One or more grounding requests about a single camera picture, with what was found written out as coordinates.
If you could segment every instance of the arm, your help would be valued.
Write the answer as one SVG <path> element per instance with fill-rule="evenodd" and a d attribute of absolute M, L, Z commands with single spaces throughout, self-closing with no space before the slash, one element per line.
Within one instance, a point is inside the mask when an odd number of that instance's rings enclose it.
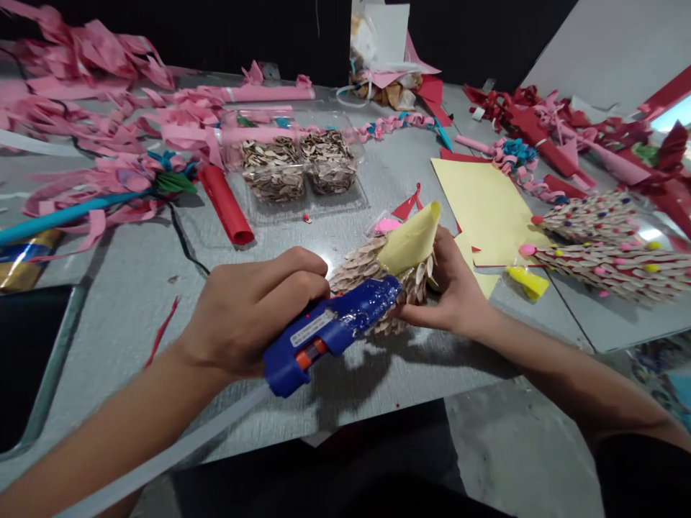
<path fill-rule="evenodd" d="M 435 242 L 433 274 L 443 289 L 437 306 L 403 306 L 400 318 L 467 336 L 516 364 L 571 417 L 591 445 L 608 435 L 639 433 L 691 451 L 691 437 L 632 381 L 585 353 L 494 309 L 448 230 Z"/>
<path fill-rule="evenodd" d="M 301 248 L 215 268 L 182 336 L 0 495 L 0 516 L 53 516 L 174 444 L 228 384 L 263 375 L 263 349 L 328 294 L 326 272 Z"/>

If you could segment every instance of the christmas tree craft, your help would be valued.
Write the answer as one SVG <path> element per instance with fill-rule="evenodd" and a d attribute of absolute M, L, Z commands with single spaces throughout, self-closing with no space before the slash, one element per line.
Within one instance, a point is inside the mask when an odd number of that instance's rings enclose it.
<path fill-rule="evenodd" d="M 398 304 L 424 304 L 427 280 L 434 266 L 433 245 L 440 212 L 439 203 L 433 202 L 396 230 L 373 237 L 366 245 L 349 252 L 345 262 L 333 272 L 331 291 L 347 293 L 367 278 L 391 274 L 402 285 Z M 373 331 L 389 335 L 401 332 L 405 326 L 405 322 L 387 313 Z"/>
<path fill-rule="evenodd" d="M 628 243 L 583 243 L 565 247 L 524 245 L 521 253 L 533 255 L 551 270 L 601 290 L 637 302 L 664 301 L 691 289 L 691 255 L 662 250 L 657 242 L 646 247 Z"/>
<path fill-rule="evenodd" d="M 575 243 L 603 241 L 609 245 L 630 240 L 638 231 L 632 216 L 636 210 L 625 192 L 572 199 L 554 207 L 545 216 L 533 216 L 531 222 Z"/>

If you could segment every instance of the black wall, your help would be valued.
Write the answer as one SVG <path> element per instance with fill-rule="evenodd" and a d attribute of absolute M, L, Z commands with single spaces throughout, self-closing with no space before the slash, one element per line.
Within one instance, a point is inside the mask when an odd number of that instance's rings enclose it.
<path fill-rule="evenodd" d="M 520 85 L 576 2 L 387 0 L 411 4 L 417 53 L 444 81 L 480 87 L 492 77 L 503 91 Z M 304 73 L 324 86 L 348 82 L 351 0 L 319 0 L 317 8 L 315 0 L 26 3 L 52 5 L 72 26 L 98 18 L 113 32 L 145 35 L 169 65 L 239 73 L 256 59 L 278 63 L 285 79 Z M 22 36 L 40 37 L 36 24 L 0 13 L 0 39 Z"/>
<path fill-rule="evenodd" d="M 170 2 L 156 0 L 47 0 L 78 27 L 97 18 L 116 33 L 146 36 L 163 62 L 205 71 L 240 73 L 252 59 L 278 63 L 281 77 L 299 73 L 316 84 L 348 83 L 350 0 Z M 40 39 L 34 22 L 0 12 L 0 39 Z"/>
<path fill-rule="evenodd" d="M 410 4 L 408 30 L 420 59 L 454 84 L 497 79 L 515 90 L 578 0 L 387 0 Z"/>

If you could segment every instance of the hot glue gun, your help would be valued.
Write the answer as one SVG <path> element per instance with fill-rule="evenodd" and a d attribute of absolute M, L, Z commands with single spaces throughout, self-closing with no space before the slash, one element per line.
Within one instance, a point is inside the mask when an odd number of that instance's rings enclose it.
<path fill-rule="evenodd" d="M 394 276 L 369 279 L 342 296 L 308 308 L 264 353 L 264 378 L 271 391 L 286 398 L 309 383 L 310 366 L 327 352 L 343 354 L 396 304 L 400 291 Z"/>

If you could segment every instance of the table surface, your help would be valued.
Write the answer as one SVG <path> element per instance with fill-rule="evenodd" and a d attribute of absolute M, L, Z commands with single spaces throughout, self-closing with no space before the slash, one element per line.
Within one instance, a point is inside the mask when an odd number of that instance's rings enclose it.
<path fill-rule="evenodd" d="M 234 76 L 189 76 L 182 78 L 181 87 L 233 86 L 238 81 Z M 318 89 L 317 94 L 316 102 L 285 104 L 296 109 L 345 109 L 356 125 L 392 113 L 375 104 L 362 109 L 345 108 L 335 102 L 333 91 L 325 88 Z M 470 119 L 469 103 L 459 87 L 445 86 L 444 95 L 445 107 L 456 115 L 454 127 L 446 129 L 451 139 L 460 130 L 484 142 L 496 140 L 489 122 Z M 96 101 L 85 101 L 83 105 L 93 110 L 106 108 Z M 453 214 L 430 164 L 431 157 L 439 156 L 439 149 L 434 132 L 418 128 L 396 130 L 380 142 L 365 144 L 366 159 L 354 189 L 335 197 L 317 197 L 308 192 L 303 203 L 285 206 L 280 212 L 258 204 L 242 179 L 233 176 L 232 189 L 256 233 L 256 243 L 245 250 L 230 245 L 203 190 L 198 198 L 181 196 L 181 223 L 197 258 L 210 268 L 223 263 L 266 260 L 301 245 L 319 254 L 331 271 L 349 250 L 366 239 L 363 231 L 369 223 L 407 199 L 417 182 L 422 184 L 423 203 L 438 200 L 443 207 L 441 223 L 455 228 Z M 454 150 L 469 153 L 458 144 L 454 144 Z M 34 190 L 31 173 L 72 171 L 92 164 L 88 158 L 14 155 L 6 151 L 0 151 L 0 158 L 3 194 Z M 548 172 L 546 165 L 541 167 L 541 172 Z M 525 199 L 537 214 L 549 209 L 535 198 Z M 0 214 L 0 225 L 23 220 L 19 213 L 23 201 L 0 201 L 0 206 L 9 209 Z M 302 221 L 305 213 L 311 216 L 312 224 Z M 68 238 L 60 252 L 69 252 L 77 244 L 78 240 Z M 492 295 L 492 303 L 534 327 L 590 351 L 591 342 L 601 344 L 613 335 L 619 336 L 617 345 L 624 346 L 689 325 L 688 321 L 682 322 L 678 309 L 670 310 L 669 306 L 662 312 L 642 315 L 631 305 L 624 304 L 624 311 L 621 304 L 600 301 L 569 281 L 551 281 L 556 289 L 549 289 L 534 304 L 502 281 Z M 181 302 L 162 347 L 182 331 L 204 279 L 183 256 L 170 214 L 164 209 L 148 222 L 109 230 L 99 245 L 87 253 L 51 263 L 39 286 L 79 282 L 89 284 L 89 292 L 45 428 L 28 451 L 0 463 L 0 489 L 140 372 L 156 331 L 178 295 Z M 634 314 L 637 320 L 624 314 Z M 290 399 L 266 401 L 187 462 L 215 460 L 331 430 L 515 375 L 512 367 L 492 351 L 441 332 L 411 328 L 396 337 L 368 338 L 350 347 L 341 358 L 319 362 L 312 370 L 310 385 Z M 256 383 L 248 381 L 228 387 L 191 429 L 237 401 Z"/>

